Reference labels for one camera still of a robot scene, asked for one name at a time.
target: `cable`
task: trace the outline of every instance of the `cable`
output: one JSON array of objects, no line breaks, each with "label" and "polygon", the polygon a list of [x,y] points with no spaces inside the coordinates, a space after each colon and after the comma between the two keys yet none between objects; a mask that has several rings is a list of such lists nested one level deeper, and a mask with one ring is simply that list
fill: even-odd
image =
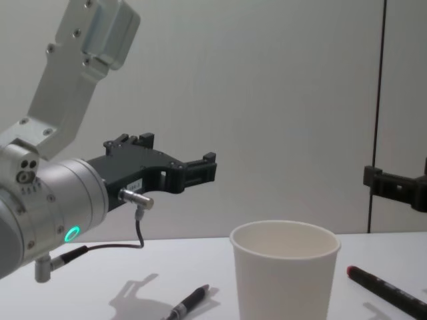
[{"label": "cable", "polygon": [[88,251],[96,250],[96,249],[104,249],[104,248],[132,248],[132,249],[142,249],[144,248],[144,239],[141,234],[141,226],[139,225],[139,221],[135,221],[136,234],[138,236],[139,245],[120,245],[116,243],[110,243],[108,245],[94,245],[93,247],[88,247]]},{"label": "cable", "polygon": [[105,248],[142,249],[142,248],[144,248],[144,239],[143,239],[142,234],[141,234],[140,220],[138,220],[138,219],[135,221],[135,228],[136,228],[136,234],[137,234],[138,240],[139,240],[139,245],[121,245],[118,243],[110,243],[107,245],[94,245],[93,247],[88,247],[88,246],[84,245],[84,246],[78,247],[78,248],[76,248],[70,252],[64,253],[64,254],[58,256],[57,258],[55,258],[54,260],[52,260],[51,270],[52,271],[56,270],[57,268],[60,268],[64,265],[70,263],[74,259],[81,257],[85,253],[88,253],[89,251],[92,251],[92,250],[105,249]]}]

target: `black pen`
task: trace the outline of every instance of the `black pen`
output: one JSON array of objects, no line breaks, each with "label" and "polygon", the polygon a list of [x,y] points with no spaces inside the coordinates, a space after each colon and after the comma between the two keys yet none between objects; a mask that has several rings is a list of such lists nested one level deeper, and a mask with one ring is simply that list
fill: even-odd
[{"label": "black pen", "polygon": [[186,297],[179,305],[171,310],[171,314],[167,318],[162,320],[181,320],[191,310],[193,310],[199,303],[203,301],[207,292],[209,291],[209,285],[204,285],[196,289],[191,295]]},{"label": "black pen", "polygon": [[351,280],[415,319],[427,319],[427,303],[353,265],[347,268],[347,274]]}]

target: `red marker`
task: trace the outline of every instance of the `red marker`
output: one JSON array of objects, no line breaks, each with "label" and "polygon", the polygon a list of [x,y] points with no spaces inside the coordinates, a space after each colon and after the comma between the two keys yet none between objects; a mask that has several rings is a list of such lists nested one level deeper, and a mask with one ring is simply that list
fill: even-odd
[{"label": "red marker", "polygon": [[383,298],[415,319],[427,319],[427,304],[384,280],[353,265],[347,268],[348,277]]}]

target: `black bracket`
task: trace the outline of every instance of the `black bracket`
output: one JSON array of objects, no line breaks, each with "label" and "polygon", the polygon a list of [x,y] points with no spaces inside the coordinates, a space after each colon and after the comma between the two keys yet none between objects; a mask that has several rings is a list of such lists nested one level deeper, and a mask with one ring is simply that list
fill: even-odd
[{"label": "black bracket", "polygon": [[370,187],[371,195],[408,203],[414,210],[427,212],[427,160],[424,175],[415,179],[365,167],[363,184]]},{"label": "black bracket", "polygon": [[215,153],[208,153],[201,160],[181,162],[153,149],[153,133],[121,135],[103,145],[105,155],[88,163],[104,179],[110,211],[123,204],[117,198],[121,188],[138,193],[182,193],[186,187],[215,180]]}]

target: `white table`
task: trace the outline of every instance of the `white table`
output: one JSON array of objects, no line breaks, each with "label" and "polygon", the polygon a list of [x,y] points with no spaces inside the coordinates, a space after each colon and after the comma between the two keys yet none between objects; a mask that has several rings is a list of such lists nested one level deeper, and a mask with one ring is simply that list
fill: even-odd
[{"label": "white table", "polygon": [[[328,319],[412,319],[349,280],[346,267],[357,265],[427,300],[427,233],[341,235],[340,239]],[[52,257],[76,246],[64,245]],[[141,251],[88,253],[55,271],[43,285],[34,282],[33,264],[21,268],[0,280],[0,319],[158,320],[206,283],[215,294],[186,319],[237,320],[234,258],[228,239],[146,241]]]}]

